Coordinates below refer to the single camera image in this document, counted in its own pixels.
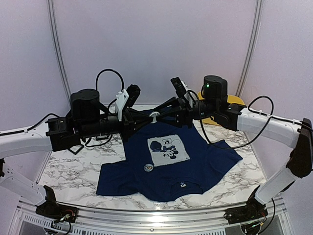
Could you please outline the navy blue printed t-shirt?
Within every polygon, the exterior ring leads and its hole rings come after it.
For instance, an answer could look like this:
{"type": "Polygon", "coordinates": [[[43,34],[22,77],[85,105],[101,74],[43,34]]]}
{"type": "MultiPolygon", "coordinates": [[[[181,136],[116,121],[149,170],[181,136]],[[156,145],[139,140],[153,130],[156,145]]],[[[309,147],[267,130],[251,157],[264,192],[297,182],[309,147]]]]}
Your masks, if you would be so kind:
{"type": "Polygon", "coordinates": [[[125,160],[101,166],[96,194],[140,193],[170,202],[213,188],[242,157],[225,141],[209,145],[195,127],[148,124],[123,144],[125,160]],[[152,164],[151,172],[144,171],[152,164]]]}

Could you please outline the round blue brooch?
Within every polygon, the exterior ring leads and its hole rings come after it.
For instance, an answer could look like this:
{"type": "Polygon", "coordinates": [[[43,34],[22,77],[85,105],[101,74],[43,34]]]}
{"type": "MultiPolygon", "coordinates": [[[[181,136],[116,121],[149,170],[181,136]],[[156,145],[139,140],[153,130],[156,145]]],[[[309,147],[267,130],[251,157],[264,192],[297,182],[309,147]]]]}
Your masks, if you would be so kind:
{"type": "Polygon", "coordinates": [[[151,172],[154,169],[154,166],[152,164],[145,164],[143,169],[146,172],[151,172]]]}

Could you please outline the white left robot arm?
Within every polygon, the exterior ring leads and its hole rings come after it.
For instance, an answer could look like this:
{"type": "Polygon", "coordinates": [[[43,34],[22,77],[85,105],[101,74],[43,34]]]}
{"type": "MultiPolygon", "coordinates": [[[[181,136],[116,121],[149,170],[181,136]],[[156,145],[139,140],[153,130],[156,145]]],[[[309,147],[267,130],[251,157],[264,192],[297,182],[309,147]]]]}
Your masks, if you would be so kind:
{"type": "MultiPolygon", "coordinates": [[[[38,90],[17,97],[2,95],[0,129],[30,126],[48,113],[63,116],[68,110],[63,91],[44,94],[38,90]]],[[[125,156],[118,135],[104,146],[97,146],[95,141],[91,145],[77,155],[69,151],[27,153],[8,157],[6,163],[27,179],[53,188],[59,202],[95,208],[151,210],[154,203],[139,193],[117,197],[96,195],[101,165],[124,160],[125,156]]]]}

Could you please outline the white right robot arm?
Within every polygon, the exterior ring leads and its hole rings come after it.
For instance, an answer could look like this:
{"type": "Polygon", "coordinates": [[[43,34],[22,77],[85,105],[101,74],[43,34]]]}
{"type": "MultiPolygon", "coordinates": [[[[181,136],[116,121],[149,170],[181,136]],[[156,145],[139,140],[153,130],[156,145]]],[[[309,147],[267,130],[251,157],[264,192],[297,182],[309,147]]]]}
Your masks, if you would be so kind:
{"type": "Polygon", "coordinates": [[[243,207],[242,215],[253,219],[271,199],[286,191],[295,181],[308,176],[313,167],[313,127],[309,119],[288,119],[257,111],[239,103],[228,102],[227,81],[216,75],[203,79],[201,95],[187,88],[178,77],[171,79],[177,97],[157,106],[154,121],[177,127],[191,125],[192,121],[212,118],[221,127],[241,131],[255,137],[248,142],[253,145],[258,138],[268,143],[264,152],[270,156],[278,152],[282,166],[267,181],[258,186],[243,207]]]}

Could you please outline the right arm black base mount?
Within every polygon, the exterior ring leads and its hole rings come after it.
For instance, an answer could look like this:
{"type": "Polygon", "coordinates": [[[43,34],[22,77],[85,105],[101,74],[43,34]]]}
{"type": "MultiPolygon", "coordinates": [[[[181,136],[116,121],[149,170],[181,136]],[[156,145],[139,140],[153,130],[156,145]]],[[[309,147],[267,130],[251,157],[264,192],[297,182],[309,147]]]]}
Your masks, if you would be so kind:
{"type": "Polygon", "coordinates": [[[258,188],[259,186],[252,192],[244,206],[232,207],[225,210],[224,219],[229,224],[265,218],[268,215],[265,204],[261,204],[255,199],[255,193],[258,188]]]}

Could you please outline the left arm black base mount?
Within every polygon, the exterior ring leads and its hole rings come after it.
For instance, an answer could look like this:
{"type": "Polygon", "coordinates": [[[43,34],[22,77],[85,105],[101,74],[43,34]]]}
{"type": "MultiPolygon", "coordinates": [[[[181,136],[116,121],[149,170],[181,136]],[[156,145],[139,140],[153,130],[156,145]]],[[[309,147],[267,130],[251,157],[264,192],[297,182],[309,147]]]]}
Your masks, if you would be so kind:
{"type": "Polygon", "coordinates": [[[76,221],[78,209],[72,206],[59,204],[56,201],[54,190],[48,186],[43,186],[45,190],[44,202],[36,206],[35,213],[41,216],[55,219],[57,222],[70,222],[76,221]]]}

